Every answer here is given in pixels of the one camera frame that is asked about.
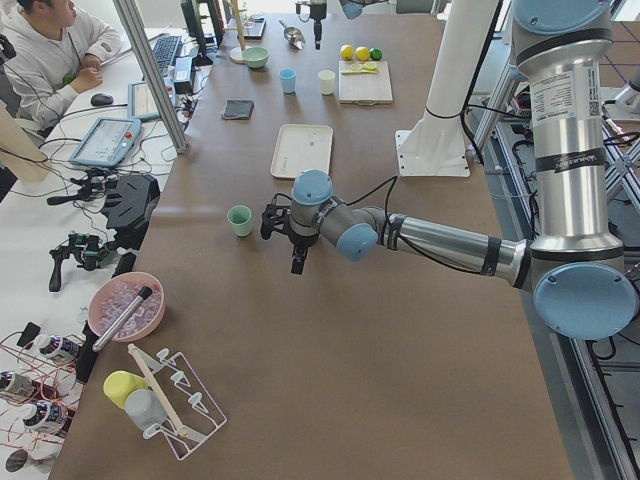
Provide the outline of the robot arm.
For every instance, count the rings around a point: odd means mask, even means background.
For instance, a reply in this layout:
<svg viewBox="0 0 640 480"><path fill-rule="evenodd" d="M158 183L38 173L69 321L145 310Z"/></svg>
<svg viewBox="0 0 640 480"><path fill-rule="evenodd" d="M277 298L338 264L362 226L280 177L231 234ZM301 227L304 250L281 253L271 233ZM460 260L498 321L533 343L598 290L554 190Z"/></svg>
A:
<svg viewBox="0 0 640 480"><path fill-rule="evenodd" d="M378 0L339 0L339 5L345 17L353 20L362 14L366 7L379 4ZM295 12L301 21L302 8L307 7L307 20L313 22L314 48L321 49L321 41L323 34L322 22L327 18L328 1L327 0L302 0L295 2Z"/></svg>
<svg viewBox="0 0 640 480"><path fill-rule="evenodd" d="M546 325L571 338L617 334L636 316L623 245L607 224L606 153L597 63L611 43L604 1L516 1L512 50L529 82L539 234L503 240L384 208L354 209L319 170L301 172L285 223L291 270L325 238L351 260L373 246L405 250L464 273L497 276L533 294Z"/></svg>

